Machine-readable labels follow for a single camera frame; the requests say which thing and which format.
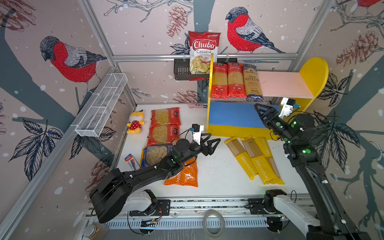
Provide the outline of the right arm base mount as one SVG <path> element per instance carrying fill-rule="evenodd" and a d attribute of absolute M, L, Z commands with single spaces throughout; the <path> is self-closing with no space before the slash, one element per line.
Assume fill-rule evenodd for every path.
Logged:
<path fill-rule="evenodd" d="M 274 206 L 274 197 L 287 195 L 283 190 L 267 190 L 261 199 L 248 199 L 245 208 L 250 210 L 251 215 L 275 215 L 281 214 Z"/>

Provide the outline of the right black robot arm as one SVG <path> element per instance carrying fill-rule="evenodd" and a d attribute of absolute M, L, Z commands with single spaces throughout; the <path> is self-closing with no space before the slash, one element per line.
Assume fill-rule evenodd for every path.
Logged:
<path fill-rule="evenodd" d="M 272 106 L 256 103 L 254 107 L 264 126 L 284 141 L 285 155 L 303 180 L 318 216 L 311 216 L 286 195 L 273 194 L 272 206 L 308 240 L 370 239 L 369 234 L 360 231 L 345 212 L 327 179 L 317 150 L 310 143 L 315 132 L 315 118 L 298 114 L 287 123 Z"/>

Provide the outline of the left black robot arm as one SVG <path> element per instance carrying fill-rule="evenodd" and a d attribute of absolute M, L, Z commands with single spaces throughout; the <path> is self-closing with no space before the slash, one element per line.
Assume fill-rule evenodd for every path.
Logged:
<path fill-rule="evenodd" d="M 211 134 L 202 136 L 205 138 L 201 138 L 199 144 L 186 139 L 178 140 L 172 150 L 152 166 L 130 172 L 110 170 L 90 193 L 99 222 L 104 224 L 115 218 L 123 209 L 127 198 L 136 190 L 177 175 L 185 163 L 198 154 L 212 155 L 221 139 L 210 140 Z"/>

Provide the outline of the red spaghetti bag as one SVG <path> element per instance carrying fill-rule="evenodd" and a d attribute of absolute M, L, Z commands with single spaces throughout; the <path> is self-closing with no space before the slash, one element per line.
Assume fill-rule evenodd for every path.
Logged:
<path fill-rule="evenodd" d="M 228 63 L 228 96 L 229 98 L 247 97 L 245 92 L 243 65 L 241 63 Z"/>
<path fill-rule="evenodd" d="M 211 98 L 228 100 L 228 66 L 214 63 Z"/>

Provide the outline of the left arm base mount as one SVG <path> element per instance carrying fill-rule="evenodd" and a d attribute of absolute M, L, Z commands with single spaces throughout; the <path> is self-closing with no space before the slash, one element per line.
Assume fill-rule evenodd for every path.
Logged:
<path fill-rule="evenodd" d="M 168 216 L 171 200 L 158 199 L 151 190 L 131 194 L 124 206 L 130 217 Z"/>

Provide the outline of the dark blue spaghetti bag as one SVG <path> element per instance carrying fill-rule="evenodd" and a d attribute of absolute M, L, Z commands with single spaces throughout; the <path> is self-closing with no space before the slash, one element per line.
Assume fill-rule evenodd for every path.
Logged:
<path fill-rule="evenodd" d="M 243 64 L 243 77 L 247 100 L 250 102 L 264 102 L 257 66 Z"/>

